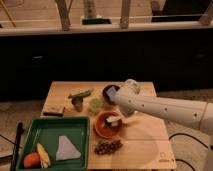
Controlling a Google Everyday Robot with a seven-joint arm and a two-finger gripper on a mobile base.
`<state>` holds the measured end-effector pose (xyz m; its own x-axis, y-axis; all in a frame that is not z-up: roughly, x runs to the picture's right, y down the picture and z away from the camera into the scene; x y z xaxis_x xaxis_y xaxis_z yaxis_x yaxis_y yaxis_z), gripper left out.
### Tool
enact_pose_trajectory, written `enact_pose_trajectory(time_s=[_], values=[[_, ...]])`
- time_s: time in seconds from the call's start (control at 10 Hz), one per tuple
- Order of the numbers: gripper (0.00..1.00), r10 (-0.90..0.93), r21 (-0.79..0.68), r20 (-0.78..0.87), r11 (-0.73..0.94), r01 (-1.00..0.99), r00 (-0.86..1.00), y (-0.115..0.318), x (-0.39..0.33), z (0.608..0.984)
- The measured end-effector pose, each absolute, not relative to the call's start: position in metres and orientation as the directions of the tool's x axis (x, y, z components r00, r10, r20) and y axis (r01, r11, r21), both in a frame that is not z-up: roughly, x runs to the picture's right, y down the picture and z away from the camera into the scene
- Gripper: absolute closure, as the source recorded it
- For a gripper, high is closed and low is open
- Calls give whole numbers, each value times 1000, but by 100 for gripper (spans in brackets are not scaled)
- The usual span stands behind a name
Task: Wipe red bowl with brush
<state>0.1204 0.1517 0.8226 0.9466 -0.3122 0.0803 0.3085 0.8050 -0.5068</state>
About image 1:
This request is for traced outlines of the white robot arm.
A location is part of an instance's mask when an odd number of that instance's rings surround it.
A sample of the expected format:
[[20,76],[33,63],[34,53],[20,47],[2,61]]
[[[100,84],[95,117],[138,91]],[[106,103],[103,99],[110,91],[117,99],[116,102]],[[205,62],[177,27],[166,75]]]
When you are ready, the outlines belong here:
[[213,136],[213,103],[146,96],[140,90],[138,82],[128,79],[113,95],[124,116],[139,111]]

